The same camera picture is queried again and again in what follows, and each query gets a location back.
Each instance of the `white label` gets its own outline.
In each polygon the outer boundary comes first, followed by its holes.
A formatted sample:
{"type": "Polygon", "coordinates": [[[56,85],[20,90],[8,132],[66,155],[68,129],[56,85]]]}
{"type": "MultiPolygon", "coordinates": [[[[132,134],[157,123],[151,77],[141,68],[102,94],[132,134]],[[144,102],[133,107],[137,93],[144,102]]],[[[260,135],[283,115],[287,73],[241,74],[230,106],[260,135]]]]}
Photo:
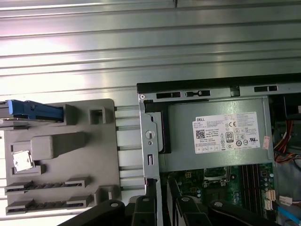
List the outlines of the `white label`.
{"type": "Polygon", "coordinates": [[[260,147],[256,112],[196,117],[192,126],[197,154],[260,147]]]}
{"type": "Polygon", "coordinates": [[[262,145],[262,148],[263,148],[264,150],[268,150],[268,149],[269,149],[269,140],[270,140],[270,137],[265,136],[265,137],[263,138],[263,145],[262,145]]]}

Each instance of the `connector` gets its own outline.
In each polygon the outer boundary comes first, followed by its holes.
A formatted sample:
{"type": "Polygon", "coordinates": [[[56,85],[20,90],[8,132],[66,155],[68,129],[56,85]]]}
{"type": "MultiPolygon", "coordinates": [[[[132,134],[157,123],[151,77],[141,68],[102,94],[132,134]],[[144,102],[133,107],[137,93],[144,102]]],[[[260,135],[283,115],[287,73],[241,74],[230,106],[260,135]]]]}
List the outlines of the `connector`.
{"type": "Polygon", "coordinates": [[[269,190],[266,192],[266,197],[267,199],[271,200],[271,201],[275,201],[276,200],[276,192],[275,190],[269,190]]]}
{"type": "Polygon", "coordinates": [[[266,210],[272,210],[272,203],[271,203],[270,200],[265,200],[265,201],[264,201],[264,208],[265,208],[266,210]]]}
{"type": "Polygon", "coordinates": [[[293,198],[286,197],[286,196],[279,196],[279,201],[281,204],[286,206],[291,206],[293,204],[293,198]]]}

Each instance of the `blue drive handle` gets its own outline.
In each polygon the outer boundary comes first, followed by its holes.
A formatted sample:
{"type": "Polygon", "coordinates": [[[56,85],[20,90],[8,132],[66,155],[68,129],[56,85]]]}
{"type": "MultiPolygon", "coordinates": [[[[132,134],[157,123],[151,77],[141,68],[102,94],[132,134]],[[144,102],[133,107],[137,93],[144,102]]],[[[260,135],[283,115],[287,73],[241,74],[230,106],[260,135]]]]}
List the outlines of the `blue drive handle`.
{"type": "Polygon", "coordinates": [[[56,119],[63,121],[64,114],[62,107],[53,107],[44,105],[34,101],[19,101],[7,100],[9,114],[11,115],[25,115],[28,119],[56,119]]]}

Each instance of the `warning label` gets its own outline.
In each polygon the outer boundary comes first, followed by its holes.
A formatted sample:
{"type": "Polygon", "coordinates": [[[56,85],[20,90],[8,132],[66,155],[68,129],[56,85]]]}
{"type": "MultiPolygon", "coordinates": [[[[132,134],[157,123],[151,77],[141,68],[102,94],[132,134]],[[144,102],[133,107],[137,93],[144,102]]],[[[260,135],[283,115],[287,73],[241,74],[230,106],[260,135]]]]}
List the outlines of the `warning label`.
{"type": "Polygon", "coordinates": [[[192,126],[197,154],[260,147],[256,112],[196,117],[192,126]]]}

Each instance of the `wire bundle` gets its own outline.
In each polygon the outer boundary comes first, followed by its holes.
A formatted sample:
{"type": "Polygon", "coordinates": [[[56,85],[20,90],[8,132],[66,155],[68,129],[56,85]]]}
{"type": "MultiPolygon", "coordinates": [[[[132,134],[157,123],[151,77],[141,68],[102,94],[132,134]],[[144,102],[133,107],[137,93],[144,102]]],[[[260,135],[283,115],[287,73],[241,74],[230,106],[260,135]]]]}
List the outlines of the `wire bundle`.
{"type": "Polygon", "coordinates": [[[300,155],[294,153],[288,153],[286,151],[287,144],[291,138],[291,133],[293,130],[293,121],[286,121],[286,132],[283,135],[279,143],[274,147],[274,158],[275,162],[279,164],[284,164],[293,161],[294,164],[296,159],[301,159],[300,155]]]}

